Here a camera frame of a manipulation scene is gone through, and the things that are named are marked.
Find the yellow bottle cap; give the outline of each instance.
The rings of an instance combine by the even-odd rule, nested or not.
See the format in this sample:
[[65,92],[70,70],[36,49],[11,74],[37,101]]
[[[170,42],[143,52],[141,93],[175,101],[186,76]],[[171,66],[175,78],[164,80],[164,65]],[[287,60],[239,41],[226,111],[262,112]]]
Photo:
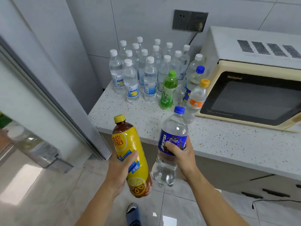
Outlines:
[[207,88],[209,86],[210,81],[206,78],[203,78],[200,82],[200,87]]
[[125,121],[125,120],[126,120],[126,118],[124,117],[123,114],[114,117],[115,124],[119,123],[119,122],[122,122],[122,121]]

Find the green object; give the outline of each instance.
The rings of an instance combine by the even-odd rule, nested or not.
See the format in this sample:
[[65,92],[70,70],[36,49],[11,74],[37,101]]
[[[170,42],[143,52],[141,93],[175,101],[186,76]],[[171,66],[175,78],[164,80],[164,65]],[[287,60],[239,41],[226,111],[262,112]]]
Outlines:
[[160,100],[160,107],[162,109],[170,109],[170,107],[173,105],[173,93],[177,86],[177,72],[171,70],[163,81],[163,91]]
[[12,122],[11,118],[8,118],[7,116],[0,113],[0,128],[4,128],[6,125],[8,125],[10,122]]

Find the green bottle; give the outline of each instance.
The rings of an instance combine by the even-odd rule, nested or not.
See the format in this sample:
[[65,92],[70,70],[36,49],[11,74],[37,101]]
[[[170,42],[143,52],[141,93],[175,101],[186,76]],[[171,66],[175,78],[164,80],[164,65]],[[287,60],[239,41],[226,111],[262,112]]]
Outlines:
[[178,86],[178,80],[177,80],[177,72],[174,70],[171,70],[164,78],[163,81],[163,90],[160,100],[160,107],[162,109],[170,109],[170,107],[173,104],[173,93],[175,91],[175,88]]

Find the blue bottle cap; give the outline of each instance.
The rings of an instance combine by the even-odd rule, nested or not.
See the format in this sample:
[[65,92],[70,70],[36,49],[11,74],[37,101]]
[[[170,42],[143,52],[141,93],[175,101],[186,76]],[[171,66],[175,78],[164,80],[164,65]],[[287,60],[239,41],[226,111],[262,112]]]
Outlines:
[[176,106],[175,107],[175,113],[184,114],[184,111],[185,111],[184,107],[181,107],[181,106]]
[[202,74],[205,71],[205,67],[204,66],[198,66],[196,72],[198,74]]

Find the person's right arm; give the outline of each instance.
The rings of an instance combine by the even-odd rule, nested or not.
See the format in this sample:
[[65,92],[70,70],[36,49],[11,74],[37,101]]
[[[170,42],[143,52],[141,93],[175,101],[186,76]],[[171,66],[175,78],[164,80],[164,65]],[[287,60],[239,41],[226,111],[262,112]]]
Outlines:
[[207,226],[250,226],[199,171],[189,137],[185,150],[169,141],[165,146],[176,156],[182,177],[191,187]]

